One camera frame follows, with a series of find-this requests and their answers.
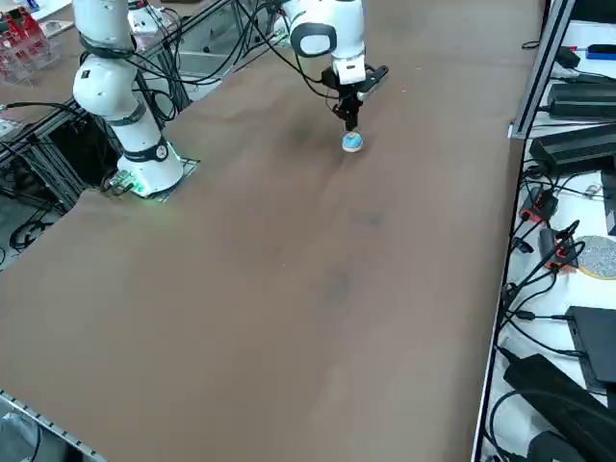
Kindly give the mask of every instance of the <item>white robotic arm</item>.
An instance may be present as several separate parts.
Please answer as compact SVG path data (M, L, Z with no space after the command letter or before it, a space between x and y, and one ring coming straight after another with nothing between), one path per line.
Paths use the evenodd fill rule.
M183 176L182 162L133 93L137 68L120 58L134 50L128 0L73 0L73 10L90 51L75 75L75 100L114 131L122 146L117 169L129 175L134 193L148 197L173 187Z
M362 0L277 0L288 18L291 46L304 58L331 54L342 85L366 80Z
M362 0L269 0L282 12L290 27L297 55L315 58L331 54L332 66L321 82L339 94L333 113L355 135L361 95L370 91L387 73L386 67L371 70L367 78ZM75 100L86 111L103 117L122 146L118 170L135 183L133 192L147 197L173 187L183 176L179 157L146 104L132 92L137 69L130 17L150 8L146 0L73 0L75 26L90 55L77 71ZM351 140L347 151L361 148Z

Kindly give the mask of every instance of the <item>red item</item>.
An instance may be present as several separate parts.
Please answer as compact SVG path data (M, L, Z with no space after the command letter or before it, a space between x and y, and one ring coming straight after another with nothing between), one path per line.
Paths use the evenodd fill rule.
M13 51L13 48L15 48L17 46L17 39L15 38L15 36L9 32L9 31L5 31L2 34L2 37L4 38L4 45L5 47L11 52ZM23 50L14 50L14 55L23 63L29 63L30 59L28 58L28 55L26 54L26 52L24 52Z
M9 24L9 32L13 34L17 41L24 40L28 37L26 36L25 31L21 28L19 24L17 24L17 22L13 19L12 16L10 16L9 14L5 14L3 18L5 21L7 21L7 24Z
M42 29L40 29L39 22L32 17L28 10L23 7L19 7L19 13L23 19L23 30L28 37L34 37L42 34Z
M45 53L47 48L47 39L45 34L40 29L39 22L24 7L19 7L19 13L22 18L22 26L26 36L31 40L28 50L33 55Z

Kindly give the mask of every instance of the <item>metal frame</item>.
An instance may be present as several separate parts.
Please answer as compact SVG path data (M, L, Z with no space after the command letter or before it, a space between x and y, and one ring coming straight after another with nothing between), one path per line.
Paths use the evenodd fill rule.
M558 47L562 43L576 0L554 0L546 28L539 42L537 57L522 99L522 105L511 126L511 138L525 140L541 104L541 98L552 74Z

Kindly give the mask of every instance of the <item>white shelf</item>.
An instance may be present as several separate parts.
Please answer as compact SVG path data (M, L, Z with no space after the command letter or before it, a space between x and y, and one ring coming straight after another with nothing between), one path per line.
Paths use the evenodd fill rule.
M593 72L616 78L616 62L586 59L585 48L595 43L616 44L616 25L572 21L563 39L562 45L575 46L583 49L576 52L581 58L577 67L580 71ZM552 72L552 76L554 77L565 77L576 74L577 73L572 70L563 69L559 64L554 65ZM555 84L553 81L548 84L543 95L541 106L547 105L548 93L552 85L558 84ZM547 124L562 123L573 125L544 126ZM547 113L537 114L529 141L526 142L525 159L530 159L528 150L533 138L592 126L587 123L588 120L552 119ZM592 184L601 184L601 174L599 172L580 175L568 182L567 187L577 191L585 191L588 186ZM522 188L516 213L520 210L526 196L526 188ZM564 191L558 194L558 199L558 210L551 219L551 225L554 229L563 229L576 219L579 219L580 224L576 232L577 239L591 235L607 236L602 199L590 200L584 198L580 194ZM531 223L523 225L518 235L523 234L530 226ZM536 243L540 229L541 226L526 238L535 248L537 248ZM514 283L520 282L539 261L540 256L538 252L534 252L530 255L522 255L519 252L514 252L509 262L507 281ZM527 295L547 288L550 283L551 280L547 278L545 281L532 285L520 294L517 298L517 302L523 300ZM570 274L560 274L557 276L556 284L551 291L545 295L536 297L526 304L524 309L536 315L561 315L565 314L567 309L573 305L616 310L616 284L614 281L593 279L580 271ZM514 303L512 308L515 309L516 306L517 304ZM566 322L535 320L532 322L516 321L516 323L531 337L544 342L550 347L575 349ZM568 358L544 350L524 338L509 325L501 332L499 345L506 347L520 357L541 353L559 369L569 375L576 383L585 388L581 367L577 359ZM485 414L486 421L490 416L495 401L512 390L503 379L503 374L507 365L508 362L499 353L496 353L494 374L490 388L490 396L488 398L488 410ZM596 397L596 399L606 403L606 398ZM532 438L548 429L552 429L548 422L519 396L508 399L499 408L496 418L495 433L498 443L506 450L526 456L528 444ZM494 448L485 439L483 440L481 454L484 456L496 455Z

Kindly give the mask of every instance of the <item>black cable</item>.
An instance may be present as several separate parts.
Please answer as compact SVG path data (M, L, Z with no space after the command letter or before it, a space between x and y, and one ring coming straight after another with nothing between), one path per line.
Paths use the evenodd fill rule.
M610 417L607 417L607 415L602 414L601 412L598 412L594 409L591 409L590 407L581 404L577 401L575 401L574 399L570 399L568 397L559 395L557 393L550 393L550 392L544 392L544 391L540 391L540 390L514 390L512 392L509 393L505 393L502 397L500 397L495 403L494 403L494 407L492 408L492 412L490 413L490 419L489 419L489 430L488 433L490 434L490 437L492 438L492 441L494 441L495 444L495 448L499 448L498 445L498 441L496 438L496 433L494 431L494 425L495 425L495 420L496 420L496 415L497 412L499 411L499 408L502 406L502 404L507 401L508 399L510 399L511 397L515 397L517 395L522 396L522 398L526 398L526 396L539 396L539 397L547 397L547 398L555 398L560 400L563 403L569 404L570 406L574 406L575 408L577 408L577 410L581 410L581 411L585 411L586 413L588 413L589 415L592 415L593 417L595 417L596 419L599 419L601 421L603 421L606 424L611 425L612 427L616 428L616 420Z
M45 106L48 108L55 108L55 109L59 109L61 111L66 111L68 113L73 114L74 116L77 117L82 117L82 115L77 112L76 110L69 108L67 105L62 104L62 103L54 103L54 102L48 102L48 101L20 101L20 102L16 102L16 103L9 103L9 104L5 104L4 108L5 109L12 109L12 108L27 108L30 106Z
M526 287L531 286L532 284L536 282L542 281L543 279L550 277L551 275L553 275L553 271L548 271L540 276L537 276L534 279L531 279L528 282L526 282Z
M518 226L515 227L515 229L513 231L511 231L511 238L513 238L516 234L518 234L518 232L520 231L520 229L522 228L522 226L524 226L524 223L527 222L527 219L523 219L522 221L520 221L520 224L518 224Z
M544 181L539 181L539 180L532 180L532 179L531 179L531 180L525 180L525 181L526 181L527 183L530 183L530 184L535 184L535 185L549 185L549 183L546 183L546 182L544 182ZM555 187L555 189L556 189L556 190L559 190L559 191L566 191L566 192L568 192L568 193L575 193L575 194L580 194L580 195L586 196L586 193L585 193L585 192L578 191L578 190L572 190L571 188L565 188L565 187L563 187L563 186L556 186L556 187ZM610 198L611 198L611 196L609 196L609 195L600 195L600 194L596 194L596 195L593 195L593 196L592 196L592 198L597 198L597 199L610 199Z
M242 6L242 8L244 9L244 11L246 12L246 14L248 15L248 17L251 18L253 16L256 16L257 13L259 13L262 9L266 8L267 4L263 4L260 5L259 7L257 7L254 11L254 13L252 14L252 16L244 9L244 6ZM133 52L131 54L131 56L133 57L137 57L143 61L145 61L146 63L150 64L152 67L154 67L156 70L159 71L159 73L157 72L153 72L152 69L135 63L134 61L131 61L130 57L122 57L122 59L124 61L126 61L128 64L133 65L134 67L136 67L137 69L143 71L143 72L148 72L152 75L155 75L161 79L166 79L168 82L177 82L177 83L181 83L181 84L188 84L188 85L211 85L217 81L219 81L219 78L216 78L214 80L213 77L218 74L221 70L224 69L224 67L229 63L229 61L231 60L231 58L233 57L233 55L236 53L236 51L238 50L238 47L243 43L244 41L244 37L248 31L248 29L252 27L251 23L247 23L246 26L242 29L242 32L240 33L240 36L238 38L238 41L236 41L235 45L233 46L233 49L231 50L231 52L227 55L227 57L223 60L223 62L218 66L218 68L216 70L214 70L213 72L210 73L210 75L206 75L205 77L200 77L198 79L195 80L184 80L184 79L176 79L174 77L171 77L169 75L165 74L165 71L159 67L157 64L155 64L154 62L152 62L150 59L146 58L144 55L141 55L137 52Z
M530 228L528 228L528 230L522 235L522 237L520 238L520 241L523 241L524 239L526 239L530 233L532 233L535 229L537 229L537 227L539 227L539 225L543 223L543 221L537 221L535 224L533 224L532 226L530 226Z
M152 94L152 99L151 99L151 110L152 113L159 118L160 120L162 120L163 122L171 122L172 120L174 120L179 114L180 114L180 109L178 108L177 104L175 104L175 101L173 101L173 98L171 97L170 94L162 91L162 90L157 90L157 89L133 89L133 91L138 91L141 93L151 93ZM169 100L169 102L171 103L171 113L170 114L166 114L165 112L163 112L163 110L161 109L161 107L158 104L158 101L156 101L156 96L157 95L162 95L165 98L167 98Z
M32 452L32 455L30 456L30 462L35 462L37 455L39 455L40 440L42 439L40 425L39 423L35 423L35 424L37 424L37 444L35 445L35 450Z
M522 44L523 50L534 50L539 47L539 40L530 40Z
M562 188L565 188L567 186L567 184L573 180L574 178L577 178L579 176L581 176L583 173L576 173L574 175L571 175L569 178L567 178L564 183L562 185L558 185L557 187L559 188L559 191L562 191Z
M527 339L529 339L531 342L538 345L539 347L546 349L547 351L551 351L552 353L556 353L556 354L561 354L563 356L569 356L571 358L582 358L585 356L585 353L581 351L575 351L571 349L558 349L558 348L554 348L553 346L546 345L543 342L540 342L539 340L530 336L530 334L522 330L522 328L518 324L516 324L514 321L509 321L509 323L511 324L511 327L513 327L518 332L520 332L521 335L523 335L524 337L526 337Z
M556 285L556 278L557 275L555 272L551 271L551 274L553 274L553 280L550 284L550 286L548 286L546 289L539 291L539 292L535 292L534 294L531 294L529 296L527 296L524 300L522 300L520 302L520 304L518 304L518 306L516 307L515 310L507 310L507 313L505 314L505 320L502 322L502 324L497 328L497 332L496 332L496 336L498 337L499 334L501 333L501 331L504 329L504 327L507 325L508 322L511 322L511 319L515 316L515 314L520 311L522 309L522 307L524 305L526 305L527 303L529 303L531 300L533 300L534 298L536 298L539 295L543 295L543 294L547 294L549 291L551 291L553 289L553 287Z
M240 9L242 9L242 11L244 12L244 14L246 16L249 17L248 11L245 8L244 5L242 5L242 2L238 2L238 6L240 7ZM289 29L289 24L287 23L287 18L285 16L283 16L284 20L285 20L285 24L287 25L287 30ZM257 33L261 36L261 38L263 39L263 41L266 43L266 45L269 47L269 49L278 57L280 58L282 61L284 61L291 69L293 69L295 72L297 72L301 78L303 79L303 81L306 83L306 85L308 86L308 88L311 90L311 92L313 92L314 94L325 98L325 99L333 99L336 101L339 101L341 98L340 97L334 97L334 96L329 96L327 94L321 93L317 90L315 90L312 85L310 85L310 82L314 83L314 84L320 84L321 81L320 80L315 80L312 77L310 77L309 75L306 75L306 73L304 72L302 66L301 66L301 62L299 61L299 56L297 55L297 53L295 53L295 61L297 62L297 67L295 67L295 65L293 63L291 63L289 60L287 60L284 56L282 56L282 54L280 54L278 52L278 50L276 50L273 45L270 43L270 41L268 40L268 38L265 36L265 34L263 32L261 32L261 29L259 29L258 27L256 27Z
M575 72L579 73L580 75L592 75L594 77L604 77L607 80L612 80L612 81L616 82L616 79L614 77L610 77L609 75L598 74L596 72L586 72L585 70L579 70L577 67L574 67L573 70Z

